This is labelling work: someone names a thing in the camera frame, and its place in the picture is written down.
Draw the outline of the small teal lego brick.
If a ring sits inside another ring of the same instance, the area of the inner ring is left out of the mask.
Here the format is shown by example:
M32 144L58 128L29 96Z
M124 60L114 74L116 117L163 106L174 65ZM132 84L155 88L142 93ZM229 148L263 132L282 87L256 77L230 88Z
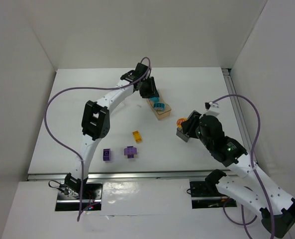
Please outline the small teal lego brick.
M152 104L156 104L160 101L160 99L158 97L153 97L153 98L150 98L150 101L152 102Z

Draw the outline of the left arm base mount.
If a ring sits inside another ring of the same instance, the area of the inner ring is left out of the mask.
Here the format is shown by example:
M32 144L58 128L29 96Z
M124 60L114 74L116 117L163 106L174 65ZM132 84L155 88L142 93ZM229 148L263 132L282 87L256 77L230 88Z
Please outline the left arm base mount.
M80 205L80 197L77 193L70 190L60 181L50 180L48 186L58 190L55 211L69 212L78 211ZM102 183L90 183L84 186L85 193L82 198L82 210L84 211L100 211L102 198Z

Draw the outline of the dark purple lego brick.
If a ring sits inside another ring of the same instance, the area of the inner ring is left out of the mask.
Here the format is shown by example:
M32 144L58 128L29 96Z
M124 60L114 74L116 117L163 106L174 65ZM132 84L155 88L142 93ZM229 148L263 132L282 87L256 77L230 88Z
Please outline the dark purple lego brick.
M111 149L110 148L103 149L102 159L104 162L111 161Z

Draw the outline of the long teal lego brick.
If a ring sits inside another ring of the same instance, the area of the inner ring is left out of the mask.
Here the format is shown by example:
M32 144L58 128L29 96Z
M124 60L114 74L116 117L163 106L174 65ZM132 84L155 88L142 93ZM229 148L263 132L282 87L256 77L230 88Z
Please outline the long teal lego brick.
M165 110L166 106L165 106L164 103L158 102L158 103L156 103L156 104L153 105L153 108L154 108L154 110L156 110L156 111L160 111L160 112L162 112L162 111Z

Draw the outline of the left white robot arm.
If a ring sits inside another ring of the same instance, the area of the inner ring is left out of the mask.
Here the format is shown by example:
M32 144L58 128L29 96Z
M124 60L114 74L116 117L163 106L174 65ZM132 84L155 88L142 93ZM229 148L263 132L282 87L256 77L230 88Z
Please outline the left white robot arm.
M117 85L106 95L97 101L86 102L81 122L83 137L77 152L78 162L64 180L65 186L78 197L84 194L95 150L110 130L110 114L113 110L136 91L140 92L142 98L158 94L154 78L150 74L150 66L137 63L135 69L123 74Z

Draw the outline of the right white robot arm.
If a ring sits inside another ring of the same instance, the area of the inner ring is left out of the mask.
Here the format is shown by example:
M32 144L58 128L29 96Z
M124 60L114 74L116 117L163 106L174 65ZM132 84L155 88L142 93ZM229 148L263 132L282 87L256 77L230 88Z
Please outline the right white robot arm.
M261 220L269 233L282 239L295 224L295 197L251 162L249 152L225 135L216 116L193 111L181 126L183 135L200 140L216 161L247 184L238 185L226 173L215 169L205 178L209 189L241 203Z

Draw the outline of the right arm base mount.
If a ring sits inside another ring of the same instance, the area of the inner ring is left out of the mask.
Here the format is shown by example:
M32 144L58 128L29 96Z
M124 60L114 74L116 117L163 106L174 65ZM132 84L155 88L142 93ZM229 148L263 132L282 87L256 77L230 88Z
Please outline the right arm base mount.
M210 188L205 181L190 181L186 193L191 196L193 209L237 207L235 200Z

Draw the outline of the yellow lego plate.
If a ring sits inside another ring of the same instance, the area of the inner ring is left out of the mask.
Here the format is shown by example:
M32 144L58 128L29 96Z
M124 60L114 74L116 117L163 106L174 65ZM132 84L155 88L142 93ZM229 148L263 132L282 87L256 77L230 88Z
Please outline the yellow lego plate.
M142 137L141 137L141 134L139 131L137 131L137 130L133 131L132 134L133 134L133 137L134 137L136 143L142 142Z

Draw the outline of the yellow orange printed lego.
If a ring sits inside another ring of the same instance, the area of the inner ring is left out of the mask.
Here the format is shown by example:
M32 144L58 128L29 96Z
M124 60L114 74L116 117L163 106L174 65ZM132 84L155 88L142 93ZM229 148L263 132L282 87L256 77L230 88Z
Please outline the yellow orange printed lego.
M178 128L182 128L182 123L184 123L185 121L187 121L187 118L180 118L177 120L176 125Z

